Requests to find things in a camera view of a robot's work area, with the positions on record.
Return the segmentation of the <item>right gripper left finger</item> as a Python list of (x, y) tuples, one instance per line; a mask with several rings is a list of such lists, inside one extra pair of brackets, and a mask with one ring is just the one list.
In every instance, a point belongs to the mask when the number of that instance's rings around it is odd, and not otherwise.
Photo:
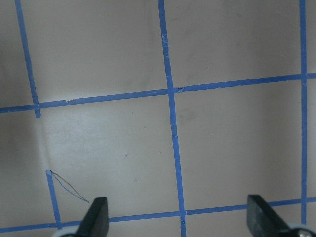
[(76, 237), (106, 237), (109, 231), (109, 212), (106, 197), (94, 199), (83, 221), (75, 232)]

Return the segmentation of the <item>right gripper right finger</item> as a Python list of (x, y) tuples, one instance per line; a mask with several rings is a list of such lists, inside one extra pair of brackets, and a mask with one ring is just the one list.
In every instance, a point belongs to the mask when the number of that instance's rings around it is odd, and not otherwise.
[(247, 226), (253, 237), (291, 237), (291, 228), (260, 195), (247, 196)]

